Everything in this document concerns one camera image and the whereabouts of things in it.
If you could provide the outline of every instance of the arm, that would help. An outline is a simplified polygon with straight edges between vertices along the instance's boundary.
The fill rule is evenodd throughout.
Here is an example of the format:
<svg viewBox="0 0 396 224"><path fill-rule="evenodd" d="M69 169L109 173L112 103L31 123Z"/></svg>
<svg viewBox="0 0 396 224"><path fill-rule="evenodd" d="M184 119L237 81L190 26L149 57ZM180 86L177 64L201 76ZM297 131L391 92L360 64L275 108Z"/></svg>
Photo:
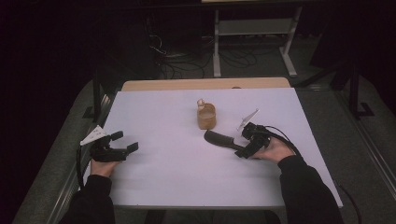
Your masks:
<svg viewBox="0 0 396 224"><path fill-rule="evenodd" d="M91 175L75 195L60 223L115 223L110 175L119 162L91 160Z"/></svg>
<svg viewBox="0 0 396 224"><path fill-rule="evenodd" d="M289 224L344 223L332 192L318 172L302 157L295 156L283 142L271 138L268 148L259 150L253 157L273 161L280 168Z"/></svg>

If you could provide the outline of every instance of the white tabletop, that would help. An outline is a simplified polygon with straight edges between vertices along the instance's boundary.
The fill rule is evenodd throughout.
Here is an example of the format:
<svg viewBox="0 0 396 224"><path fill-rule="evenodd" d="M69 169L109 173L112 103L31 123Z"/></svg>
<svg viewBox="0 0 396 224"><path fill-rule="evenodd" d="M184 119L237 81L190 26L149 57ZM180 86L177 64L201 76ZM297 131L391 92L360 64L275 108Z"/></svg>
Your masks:
<svg viewBox="0 0 396 224"><path fill-rule="evenodd" d="M292 88L127 91L119 92L106 125L107 133L123 131L111 143L139 149L116 168L111 198L115 205L138 207L263 208L284 206L279 168L269 162L246 160L232 149L206 142L197 124L197 100L203 98L217 110L214 132L248 141L236 130L256 108L252 122L274 126L285 133L340 197L318 150L304 111Z"/></svg>

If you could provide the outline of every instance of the black sleeve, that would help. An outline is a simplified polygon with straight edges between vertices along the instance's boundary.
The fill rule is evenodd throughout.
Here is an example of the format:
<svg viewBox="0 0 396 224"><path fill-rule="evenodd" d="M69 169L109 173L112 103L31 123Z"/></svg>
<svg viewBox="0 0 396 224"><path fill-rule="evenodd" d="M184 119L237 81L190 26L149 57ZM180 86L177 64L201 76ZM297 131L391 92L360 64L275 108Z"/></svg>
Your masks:
<svg viewBox="0 0 396 224"><path fill-rule="evenodd" d="M90 175L85 188L75 195L69 210L59 223L115 223L114 207L108 196L111 180L100 175Z"/></svg>
<svg viewBox="0 0 396 224"><path fill-rule="evenodd" d="M287 157L278 166L289 224L344 223L332 192L302 157Z"/></svg>

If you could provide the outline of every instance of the dark background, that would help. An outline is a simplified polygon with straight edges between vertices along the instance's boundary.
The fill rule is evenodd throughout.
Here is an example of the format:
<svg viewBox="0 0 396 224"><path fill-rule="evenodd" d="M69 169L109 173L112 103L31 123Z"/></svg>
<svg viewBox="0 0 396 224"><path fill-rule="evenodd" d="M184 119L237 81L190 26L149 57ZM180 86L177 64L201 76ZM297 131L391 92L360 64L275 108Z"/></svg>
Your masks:
<svg viewBox="0 0 396 224"><path fill-rule="evenodd" d="M184 48L199 52L196 43L212 29L207 11L176 15L156 11L150 14L155 20L148 27L147 14L87 13L78 7L84 4L90 5L45 0L9 0L0 5L4 223L14 218L70 107L93 74L110 93L125 80L156 79L160 68L157 53L149 48L149 34L161 33L166 44L176 48L175 43L184 43ZM378 1L305 7L298 33L323 33L313 65L325 68L346 56L355 59L361 74L396 113L394 8Z"/></svg>

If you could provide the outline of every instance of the hand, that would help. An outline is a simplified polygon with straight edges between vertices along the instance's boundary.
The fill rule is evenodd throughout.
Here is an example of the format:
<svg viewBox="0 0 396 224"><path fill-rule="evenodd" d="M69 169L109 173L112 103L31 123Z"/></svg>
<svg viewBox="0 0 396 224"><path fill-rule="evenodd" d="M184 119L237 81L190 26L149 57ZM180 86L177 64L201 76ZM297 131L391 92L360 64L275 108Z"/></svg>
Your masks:
<svg viewBox="0 0 396 224"><path fill-rule="evenodd" d="M92 159L91 175L102 175L105 177L110 177L114 171L114 168L120 163L120 161L101 162Z"/></svg>
<svg viewBox="0 0 396 224"><path fill-rule="evenodd" d="M275 137L271 137L270 145L267 148L261 148L252 158L265 159L278 164L284 158L293 155L295 155L294 152L285 143Z"/></svg>

